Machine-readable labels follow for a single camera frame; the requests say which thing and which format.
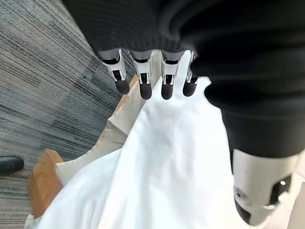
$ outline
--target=white cloth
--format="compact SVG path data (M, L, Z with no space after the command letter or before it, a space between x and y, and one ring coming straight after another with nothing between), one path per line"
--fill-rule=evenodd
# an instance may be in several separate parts
M38 229L246 229L233 199L229 149L220 110L182 93L183 56L173 97L161 81L122 149L82 168L46 210Z

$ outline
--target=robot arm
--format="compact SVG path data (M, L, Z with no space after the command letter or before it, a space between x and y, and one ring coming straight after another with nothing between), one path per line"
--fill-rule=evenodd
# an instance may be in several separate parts
M141 96L151 97L151 50L162 52L169 99L180 57L192 50L183 94L208 76L210 103L226 127L236 208L261 223L289 191L305 148L305 1L63 0L119 92L129 91L129 50Z

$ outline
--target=carpet floor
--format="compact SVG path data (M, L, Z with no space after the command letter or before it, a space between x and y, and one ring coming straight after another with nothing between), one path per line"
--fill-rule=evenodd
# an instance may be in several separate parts
M59 0L0 2L0 155L25 160L22 171L0 177L0 228L24 227L26 178L42 150L65 161L83 155L120 98Z

